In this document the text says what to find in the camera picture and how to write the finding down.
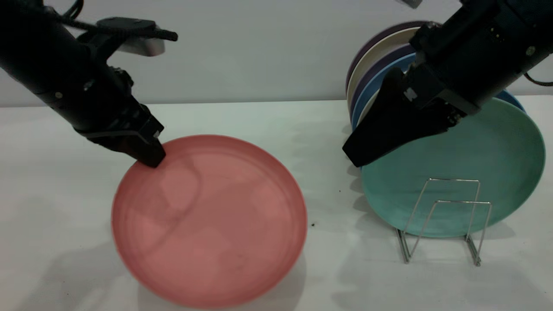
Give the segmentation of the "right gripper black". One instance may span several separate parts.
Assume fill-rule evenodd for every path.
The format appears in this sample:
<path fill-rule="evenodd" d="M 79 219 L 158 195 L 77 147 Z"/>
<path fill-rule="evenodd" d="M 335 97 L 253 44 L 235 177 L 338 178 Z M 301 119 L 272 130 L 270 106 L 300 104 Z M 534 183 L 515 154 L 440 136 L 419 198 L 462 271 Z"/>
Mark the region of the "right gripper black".
<path fill-rule="evenodd" d="M 371 108 L 344 143 L 351 163 L 369 165 L 476 114 L 523 75 L 524 28 L 509 6 L 463 6 L 444 24 L 421 26 L 409 41 L 415 61 L 405 75 L 401 69 L 385 74 Z"/>

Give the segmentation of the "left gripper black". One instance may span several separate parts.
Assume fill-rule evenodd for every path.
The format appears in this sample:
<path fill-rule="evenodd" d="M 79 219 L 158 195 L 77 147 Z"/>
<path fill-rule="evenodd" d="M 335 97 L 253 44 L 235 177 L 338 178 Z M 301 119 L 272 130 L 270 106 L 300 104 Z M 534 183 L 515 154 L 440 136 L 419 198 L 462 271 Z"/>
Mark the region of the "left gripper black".
<path fill-rule="evenodd" d="M 157 139 L 164 127 L 133 96 L 130 74 L 108 64 L 122 45 L 122 41 L 82 43 L 85 58 L 72 65 L 72 73 L 59 71 L 61 81 L 48 92 L 48 106 L 89 141 L 156 168 L 166 157 Z"/>

